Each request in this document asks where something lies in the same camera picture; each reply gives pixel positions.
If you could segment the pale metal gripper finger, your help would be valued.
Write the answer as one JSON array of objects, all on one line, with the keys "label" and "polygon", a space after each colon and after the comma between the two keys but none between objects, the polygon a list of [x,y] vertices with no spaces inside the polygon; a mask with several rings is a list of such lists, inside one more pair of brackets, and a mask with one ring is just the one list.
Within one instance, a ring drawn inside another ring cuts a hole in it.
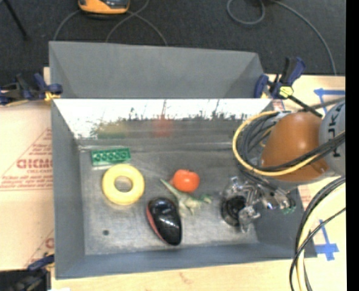
[{"label": "pale metal gripper finger", "polygon": [[258,218],[261,214],[257,212],[253,206],[247,206],[241,209],[238,213],[238,222],[242,232],[247,232],[249,226]]},{"label": "pale metal gripper finger", "polygon": [[243,197],[245,204],[252,204],[255,199],[255,194],[256,186],[254,183],[249,180],[242,180],[237,176],[230,178],[224,188],[224,199],[227,201]]}]

